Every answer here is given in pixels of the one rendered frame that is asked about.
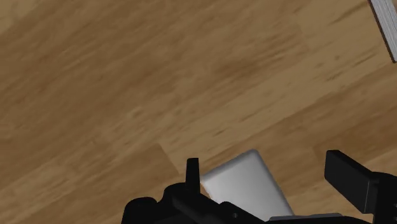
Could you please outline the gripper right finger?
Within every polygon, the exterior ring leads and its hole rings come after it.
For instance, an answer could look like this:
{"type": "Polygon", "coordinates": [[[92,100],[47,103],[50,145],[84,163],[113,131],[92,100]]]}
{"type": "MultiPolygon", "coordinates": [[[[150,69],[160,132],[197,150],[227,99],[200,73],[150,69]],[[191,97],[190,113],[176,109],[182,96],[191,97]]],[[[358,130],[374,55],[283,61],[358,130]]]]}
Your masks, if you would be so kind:
{"type": "Polygon", "coordinates": [[[339,150],[328,150],[324,178],[372,224],[397,224],[397,176],[367,169],[339,150]]]}

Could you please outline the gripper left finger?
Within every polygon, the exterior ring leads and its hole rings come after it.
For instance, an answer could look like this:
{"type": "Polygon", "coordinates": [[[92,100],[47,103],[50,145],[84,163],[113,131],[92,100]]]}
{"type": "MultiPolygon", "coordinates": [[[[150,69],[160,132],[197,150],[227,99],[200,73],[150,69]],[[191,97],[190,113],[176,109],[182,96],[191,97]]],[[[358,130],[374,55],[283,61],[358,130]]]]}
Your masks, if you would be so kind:
{"type": "Polygon", "coordinates": [[[217,203],[200,192],[198,158],[186,162],[186,178],[165,188],[160,201],[152,197],[131,200],[121,224],[265,224],[230,202],[217,203]]]}

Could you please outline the white rounded flat slab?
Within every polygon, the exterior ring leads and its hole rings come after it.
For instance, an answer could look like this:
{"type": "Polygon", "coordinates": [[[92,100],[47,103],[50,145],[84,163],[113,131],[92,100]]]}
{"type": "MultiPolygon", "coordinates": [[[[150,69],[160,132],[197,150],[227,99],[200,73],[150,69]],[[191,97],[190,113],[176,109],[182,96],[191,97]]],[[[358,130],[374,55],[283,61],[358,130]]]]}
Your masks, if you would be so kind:
{"type": "Polygon", "coordinates": [[[201,175],[210,198],[231,202],[263,221],[293,216],[279,185],[256,150],[249,150],[201,175]]]}

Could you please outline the book with white pages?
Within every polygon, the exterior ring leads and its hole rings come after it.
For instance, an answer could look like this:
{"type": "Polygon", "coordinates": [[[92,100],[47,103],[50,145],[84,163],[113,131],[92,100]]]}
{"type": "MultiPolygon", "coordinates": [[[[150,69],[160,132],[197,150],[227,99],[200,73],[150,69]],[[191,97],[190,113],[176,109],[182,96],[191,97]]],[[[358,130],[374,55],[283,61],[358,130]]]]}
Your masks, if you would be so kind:
{"type": "Polygon", "coordinates": [[[397,63],[397,0],[368,0],[393,63],[397,63]]]}

